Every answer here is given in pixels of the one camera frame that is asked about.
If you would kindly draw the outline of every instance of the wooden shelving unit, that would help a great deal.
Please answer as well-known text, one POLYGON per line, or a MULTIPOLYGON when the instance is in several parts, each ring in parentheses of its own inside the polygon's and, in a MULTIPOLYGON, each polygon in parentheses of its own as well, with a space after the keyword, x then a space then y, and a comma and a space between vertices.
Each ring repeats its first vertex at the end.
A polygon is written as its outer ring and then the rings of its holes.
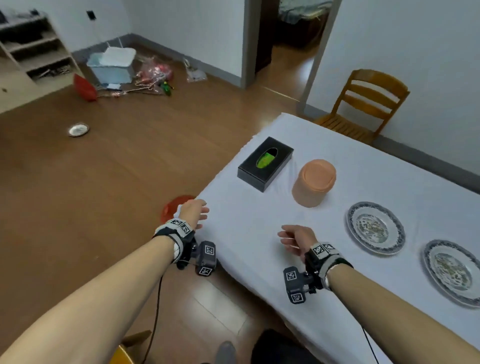
POLYGON ((71 85, 74 73, 80 69, 46 14, 0 24, 0 113, 71 85), (12 36, 22 32, 27 37, 12 36), (39 78, 65 65, 70 73, 39 78))

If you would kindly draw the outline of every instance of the black tissue box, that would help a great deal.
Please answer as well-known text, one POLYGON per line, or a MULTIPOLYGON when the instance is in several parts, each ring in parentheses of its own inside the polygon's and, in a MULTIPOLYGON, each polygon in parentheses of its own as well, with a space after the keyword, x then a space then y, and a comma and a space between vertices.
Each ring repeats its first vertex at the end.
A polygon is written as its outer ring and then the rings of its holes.
POLYGON ((240 164, 237 177, 263 192, 292 158, 292 153, 292 148, 269 136, 240 164), (267 166, 259 168, 258 162, 265 153, 274 158, 267 166))

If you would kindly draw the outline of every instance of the white wall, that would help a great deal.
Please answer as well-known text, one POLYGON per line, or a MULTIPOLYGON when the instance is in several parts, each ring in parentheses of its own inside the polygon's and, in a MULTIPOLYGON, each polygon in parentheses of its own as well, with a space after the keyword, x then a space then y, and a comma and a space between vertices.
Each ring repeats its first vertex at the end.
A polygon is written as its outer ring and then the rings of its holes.
POLYGON ((343 0, 307 104, 330 111, 354 69, 391 74, 411 94, 382 134, 480 174, 479 14, 469 0, 343 0))
POLYGON ((123 0, 133 33, 241 76, 244 0, 123 0))
POLYGON ((101 41, 132 32, 121 0, 0 0, 0 10, 26 11, 35 8, 46 12, 71 52, 100 43, 86 11, 93 10, 101 41))

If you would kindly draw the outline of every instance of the finger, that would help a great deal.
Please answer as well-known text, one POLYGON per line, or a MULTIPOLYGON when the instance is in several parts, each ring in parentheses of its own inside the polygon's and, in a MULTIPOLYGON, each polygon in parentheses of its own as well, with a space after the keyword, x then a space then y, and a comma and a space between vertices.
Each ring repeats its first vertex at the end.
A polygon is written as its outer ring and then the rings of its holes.
POLYGON ((282 229, 286 232, 295 233, 299 228, 301 228, 300 225, 282 225, 282 229))
POLYGON ((280 242, 284 245, 293 245, 293 246, 298 246, 297 242, 295 239, 289 239, 289 238, 283 238, 280 239, 280 242))
POLYGON ((291 245, 285 245, 285 249, 286 249, 289 253, 292 253, 292 254, 294 254, 294 255, 300 256, 300 250, 294 248, 294 247, 291 246, 291 245))
POLYGON ((288 231, 280 231, 279 233, 277 233, 277 235, 280 238, 291 238, 291 239, 295 238, 295 234, 292 233, 292 232, 288 232, 288 231))

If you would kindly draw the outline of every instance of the hand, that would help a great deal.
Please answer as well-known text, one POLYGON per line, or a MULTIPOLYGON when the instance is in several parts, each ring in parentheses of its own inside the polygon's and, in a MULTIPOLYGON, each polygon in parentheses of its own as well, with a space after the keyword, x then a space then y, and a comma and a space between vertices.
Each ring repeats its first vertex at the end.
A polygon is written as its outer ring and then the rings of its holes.
POLYGON ((278 233, 278 236, 282 238, 280 242, 284 244, 287 251, 298 255, 305 263, 305 253, 317 243, 313 230, 300 225, 282 225, 282 229, 284 231, 278 233))
POLYGON ((205 207, 206 204, 207 202, 204 200, 188 200, 182 205, 179 218, 187 221, 192 229, 201 229, 203 225, 199 224, 198 221, 206 220, 207 215, 204 214, 210 212, 210 209, 205 207))

